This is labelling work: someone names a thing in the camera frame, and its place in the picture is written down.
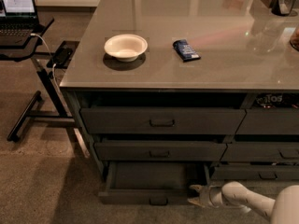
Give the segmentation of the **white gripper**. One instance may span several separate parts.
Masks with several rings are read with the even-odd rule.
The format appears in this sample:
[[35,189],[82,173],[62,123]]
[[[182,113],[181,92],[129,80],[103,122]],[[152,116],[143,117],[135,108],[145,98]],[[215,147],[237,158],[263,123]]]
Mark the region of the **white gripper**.
[[220,187],[190,185],[189,189],[192,189],[198,193],[200,192],[199,198],[189,198],[189,203],[199,207],[204,206],[218,208],[223,206],[222,192]]

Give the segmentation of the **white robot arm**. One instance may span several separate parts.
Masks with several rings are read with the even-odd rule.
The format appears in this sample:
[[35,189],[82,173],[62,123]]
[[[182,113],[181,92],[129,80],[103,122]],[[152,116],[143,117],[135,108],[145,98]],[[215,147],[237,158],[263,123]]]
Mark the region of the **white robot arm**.
[[245,213],[253,210],[270,224],[299,224],[299,186],[283,189],[276,199],[247,189],[239,182],[231,181],[222,187],[190,185],[197,193],[188,202],[200,207],[234,208]]

